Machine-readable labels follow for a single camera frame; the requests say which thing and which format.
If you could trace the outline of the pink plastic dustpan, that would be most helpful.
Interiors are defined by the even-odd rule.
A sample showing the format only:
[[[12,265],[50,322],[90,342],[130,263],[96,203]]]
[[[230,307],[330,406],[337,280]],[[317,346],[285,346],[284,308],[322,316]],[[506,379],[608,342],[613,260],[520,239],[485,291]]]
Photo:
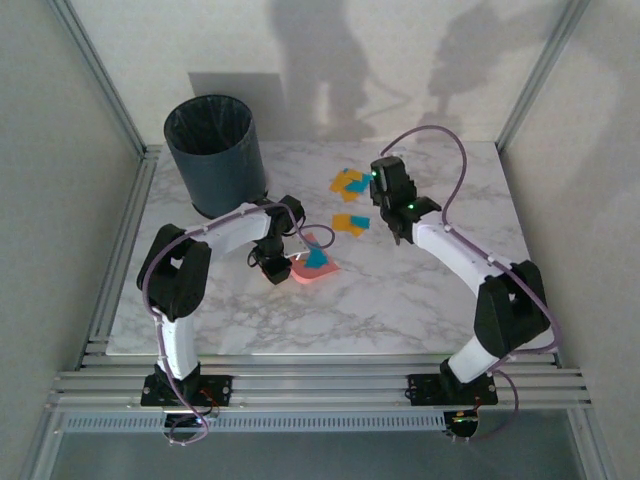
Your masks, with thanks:
[[[306,240],[309,239],[317,242],[315,236],[311,233],[305,234],[304,238]],[[321,278],[327,277],[330,274],[336,273],[340,270],[340,267],[335,263],[333,258],[330,257],[324,250],[323,251],[329,258],[329,264],[325,265],[320,269],[306,268],[304,264],[309,254],[302,257],[300,260],[293,260],[288,257],[287,253],[295,246],[307,247],[307,245],[304,242],[302,242],[298,236],[290,237],[284,241],[285,257],[291,261],[291,275],[298,283],[310,284],[312,282],[320,280]]]

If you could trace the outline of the dark blue trash bin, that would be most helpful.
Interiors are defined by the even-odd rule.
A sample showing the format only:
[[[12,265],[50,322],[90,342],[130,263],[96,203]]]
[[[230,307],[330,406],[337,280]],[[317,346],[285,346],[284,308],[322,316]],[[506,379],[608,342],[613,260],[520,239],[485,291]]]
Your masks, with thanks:
[[[167,145],[191,203],[202,216],[214,219],[242,203],[266,196],[266,175],[255,121],[239,145],[218,154],[191,155]]]

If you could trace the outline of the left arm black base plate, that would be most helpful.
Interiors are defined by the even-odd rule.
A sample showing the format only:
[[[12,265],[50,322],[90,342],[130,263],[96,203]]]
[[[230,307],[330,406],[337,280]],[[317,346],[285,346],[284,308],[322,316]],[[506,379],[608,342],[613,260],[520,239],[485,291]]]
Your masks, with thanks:
[[[195,380],[175,380],[182,397],[195,407],[227,407],[232,393],[231,376],[200,375]],[[157,375],[145,378],[140,404],[144,407],[178,407],[178,399],[170,383]]]

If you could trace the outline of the wide aluminium frame rail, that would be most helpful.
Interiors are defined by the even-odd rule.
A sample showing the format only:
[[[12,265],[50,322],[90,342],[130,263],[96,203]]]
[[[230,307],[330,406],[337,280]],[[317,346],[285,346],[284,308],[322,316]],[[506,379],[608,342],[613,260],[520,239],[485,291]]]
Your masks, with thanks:
[[[141,369],[86,369],[54,377],[47,406],[140,407],[144,377]],[[497,409],[520,401],[523,409],[590,408],[591,396],[577,373],[516,374],[495,380]],[[233,379],[228,408],[234,411],[285,410],[406,410],[408,382],[402,375],[358,378],[241,374]]]

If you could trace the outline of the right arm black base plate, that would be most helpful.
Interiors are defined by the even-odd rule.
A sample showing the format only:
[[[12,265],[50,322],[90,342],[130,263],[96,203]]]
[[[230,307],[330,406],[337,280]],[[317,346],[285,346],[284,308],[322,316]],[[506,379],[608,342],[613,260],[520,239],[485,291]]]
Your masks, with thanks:
[[[407,376],[405,397],[412,406],[476,406],[497,405],[494,379],[482,375],[470,383],[460,383],[444,374]]]

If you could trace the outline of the black plastic bin liner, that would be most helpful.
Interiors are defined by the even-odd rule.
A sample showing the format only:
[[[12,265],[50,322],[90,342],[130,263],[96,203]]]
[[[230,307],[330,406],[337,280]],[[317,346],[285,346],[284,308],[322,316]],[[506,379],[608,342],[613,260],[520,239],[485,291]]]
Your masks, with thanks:
[[[253,124],[253,114],[241,100],[207,94],[175,107],[165,120],[163,133],[179,152],[213,155],[239,145]]]

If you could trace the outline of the aluminium frame post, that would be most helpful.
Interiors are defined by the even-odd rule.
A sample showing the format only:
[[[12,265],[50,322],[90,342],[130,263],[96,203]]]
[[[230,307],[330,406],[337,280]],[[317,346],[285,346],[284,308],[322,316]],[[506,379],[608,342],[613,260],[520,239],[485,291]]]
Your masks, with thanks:
[[[604,435],[592,409],[567,411],[585,480],[618,480]]]
[[[497,137],[495,146],[499,155],[503,155],[507,151],[516,137],[590,3],[591,0],[567,0],[561,10],[561,14],[555,21],[551,33],[548,35],[544,47]]]
[[[115,120],[125,134],[128,143],[136,154],[143,158],[147,153],[147,146],[139,130],[128,112],[117,88],[111,79],[100,55],[94,46],[89,33],[84,27],[71,0],[45,0],[54,15],[58,18],[63,29],[70,36],[79,50],[81,57],[88,67],[92,77],[106,100],[107,106],[114,114]]]
[[[19,480],[50,480],[65,433],[66,414],[47,403],[27,450]]]

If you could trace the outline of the narrow aluminium frame rail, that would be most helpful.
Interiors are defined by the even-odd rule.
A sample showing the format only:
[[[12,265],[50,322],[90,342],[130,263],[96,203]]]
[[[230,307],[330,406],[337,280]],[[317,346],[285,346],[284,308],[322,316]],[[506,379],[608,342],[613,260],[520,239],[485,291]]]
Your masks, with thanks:
[[[140,158],[74,370],[82,368],[84,357],[89,353],[91,344],[97,343],[102,346],[109,341],[139,225],[162,149],[162,145],[151,145]]]

